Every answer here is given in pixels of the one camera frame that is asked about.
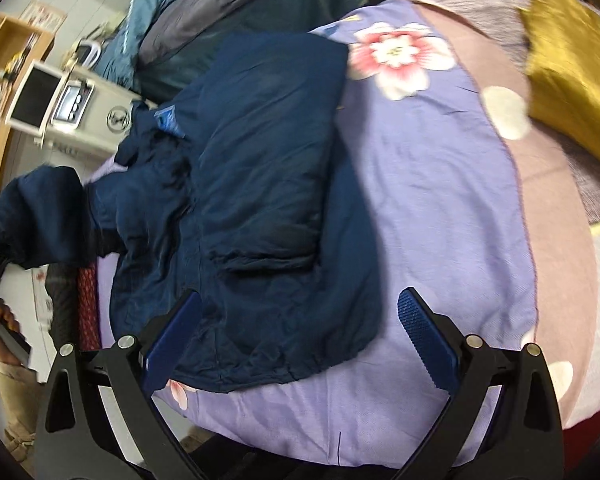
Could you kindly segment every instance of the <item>computer monitor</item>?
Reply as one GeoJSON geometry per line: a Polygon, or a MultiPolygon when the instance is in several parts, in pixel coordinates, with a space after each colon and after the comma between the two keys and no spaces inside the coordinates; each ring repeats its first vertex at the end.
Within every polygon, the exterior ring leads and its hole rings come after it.
{"type": "Polygon", "coordinates": [[[42,62],[31,63],[13,97],[6,123],[21,132],[42,137],[67,76],[42,62]]]}

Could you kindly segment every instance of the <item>monitor screen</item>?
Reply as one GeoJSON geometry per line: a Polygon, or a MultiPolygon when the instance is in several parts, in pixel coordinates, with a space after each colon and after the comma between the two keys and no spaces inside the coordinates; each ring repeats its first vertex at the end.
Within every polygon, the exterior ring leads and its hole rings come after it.
{"type": "Polygon", "coordinates": [[[11,119],[30,124],[35,128],[42,126],[46,110],[60,80],[58,76],[33,67],[13,107],[11,119]]]}

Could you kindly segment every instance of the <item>purple fabric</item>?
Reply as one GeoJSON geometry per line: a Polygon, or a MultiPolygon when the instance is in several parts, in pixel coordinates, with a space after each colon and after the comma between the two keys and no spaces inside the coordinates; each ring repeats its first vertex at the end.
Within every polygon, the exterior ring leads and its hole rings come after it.
{"type": "MultiPolygon", "coordinates": [[[[426,23],[406,0],[353,14],[317,33],[354,43],[355,32],[377,22],[426,23]]],[[[385,98],[373,78],[349,81],[338,113],[378,232],[386,313],[378,338],[356,359],[302,381],[189,392],[184,411],[160,392],[193,423],[311,462],[397,468],[447,399],[398,321],[404,288],[415,286],[464,333],[520,348],[536,323],[536,298],[514,163],[465,70],[429,77],[429,89],[401,101],[385,98]]],[[[461,462],[475,454],[495,401],[491,392],[461,462]]]]}
{"type": "MultiPolygon", "coordinates": [[[[85,182],[94,182],[99,178],[109,173],[116,171],[126,171],[126,168],[116,164],[114,157],[108,158],[107,161],[100,166],[85,182]]],[[[105,258],[98,258],[96,264],[97,285],[98,285],[98,310],[100,314],[100,343],[103,348],[113,346],[116,339],[111,331],[111,323],[109,322],[109,301],[111,300],[111,286],[113,285],[113,276],[116,273],[118,266],[118,255],[109,254],[105,258]]]]}

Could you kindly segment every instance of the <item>red fabric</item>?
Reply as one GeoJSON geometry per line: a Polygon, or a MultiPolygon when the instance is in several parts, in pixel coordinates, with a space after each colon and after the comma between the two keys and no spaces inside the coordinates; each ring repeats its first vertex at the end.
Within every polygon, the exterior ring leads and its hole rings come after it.
{"type": "Polygon", "coordinates": [[[562,432],[564,437],[564,468],[573,470],[586,457],[600,436],[600,412],[562,432]]]}
{"type": "Polygon", "coordinates": [[[78,270],[78,330],[80,350],[99,350],[100,323],[98,319],[98,293],[96,287],[96,264],[78,270]]]}

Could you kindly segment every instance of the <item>white polka dot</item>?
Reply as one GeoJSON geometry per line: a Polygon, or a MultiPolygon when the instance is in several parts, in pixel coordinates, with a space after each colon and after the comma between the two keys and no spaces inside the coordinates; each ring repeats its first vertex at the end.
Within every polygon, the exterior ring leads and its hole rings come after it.
{"type": "Polygon", "coordinates": [[[536,329],[532,328],[531,330],[529,330],[529,332],[527,332],[525,335],[522,336],[522,339],[520,340],[520,349],[522,350],[525,345],[528,345],[529,343],[535,343],[536,342],[536,338],[534,337],[536,335],[536,329]]]}
{"type": "Polygon", "coordinates": [[[499,136],[507,140],[520,140],[531,131],[531,120],[525,100],[504,86],[489,86],[480,97],[499,136]]]}
{"type": "Polygon", "coordinates": [[[573,381],[573,365],[568,361],[557,361],[549,365],[549,375],[554,383],[555,397],[560,400],[573,381]]]}

